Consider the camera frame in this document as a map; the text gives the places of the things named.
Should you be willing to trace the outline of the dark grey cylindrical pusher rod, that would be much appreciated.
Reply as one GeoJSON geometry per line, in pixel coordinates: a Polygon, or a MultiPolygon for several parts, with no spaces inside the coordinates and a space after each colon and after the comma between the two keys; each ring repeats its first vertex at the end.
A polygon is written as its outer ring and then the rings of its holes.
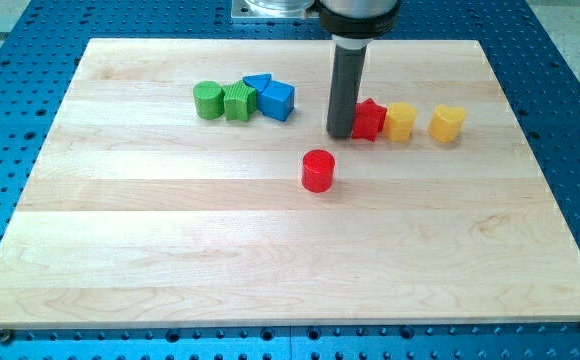
{"type": "Polygon", "coordinates": [[[335,47],[326,130],[335,139],[352,134],[366,47],[335,47]]]}

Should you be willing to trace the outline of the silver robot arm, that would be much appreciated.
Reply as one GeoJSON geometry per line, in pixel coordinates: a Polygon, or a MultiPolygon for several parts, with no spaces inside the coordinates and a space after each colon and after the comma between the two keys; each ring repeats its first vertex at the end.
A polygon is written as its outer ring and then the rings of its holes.
{"type": "Polygon", "coordinates": [[[320,26],[335,44],[326,130],[335,139],[352,134],[366,48],[390,32],[400,0],[319,0],[320,26]]]}

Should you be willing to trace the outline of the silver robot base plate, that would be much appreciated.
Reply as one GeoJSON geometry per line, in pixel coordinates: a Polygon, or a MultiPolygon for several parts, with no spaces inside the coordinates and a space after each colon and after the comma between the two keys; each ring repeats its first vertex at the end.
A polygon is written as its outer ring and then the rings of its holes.
{"type": "Polygon", "coordinates": [[[237,20],[303,19],[314,0],[229,0],[231,17],[237,20]]]}

